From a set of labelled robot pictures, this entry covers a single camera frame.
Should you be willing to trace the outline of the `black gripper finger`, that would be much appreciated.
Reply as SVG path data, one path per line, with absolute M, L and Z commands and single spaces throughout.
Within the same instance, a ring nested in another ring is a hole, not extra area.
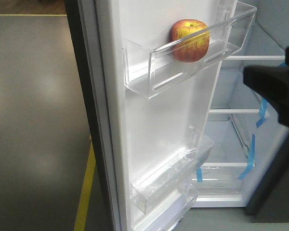
M 243 70 L 243 83 L 264 97 L 278 113 L 278 122 L 289 127 L 289 47 L 285 66 L 249 65 Z

